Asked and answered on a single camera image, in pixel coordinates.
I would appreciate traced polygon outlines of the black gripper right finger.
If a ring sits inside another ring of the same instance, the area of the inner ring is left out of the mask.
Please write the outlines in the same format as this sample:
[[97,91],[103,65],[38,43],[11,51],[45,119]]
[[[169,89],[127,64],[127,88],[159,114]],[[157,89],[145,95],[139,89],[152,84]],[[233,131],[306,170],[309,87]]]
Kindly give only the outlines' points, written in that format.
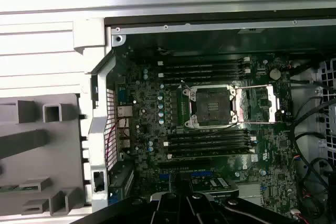
[[296,220],[255,205],[241,198],[220,203],[210,195],[196,193],[191,178],[183,175],[183,223],[297,223]]

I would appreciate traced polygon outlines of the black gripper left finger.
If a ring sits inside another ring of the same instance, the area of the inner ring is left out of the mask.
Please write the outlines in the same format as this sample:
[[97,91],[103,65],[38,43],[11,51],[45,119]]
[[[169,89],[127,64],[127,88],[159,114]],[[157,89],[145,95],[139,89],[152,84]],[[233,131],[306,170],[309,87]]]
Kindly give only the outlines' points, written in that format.
[[173,176],[172,190],[156,200],[132,196],[83,218],[84,223],[183,223],[183,180]]

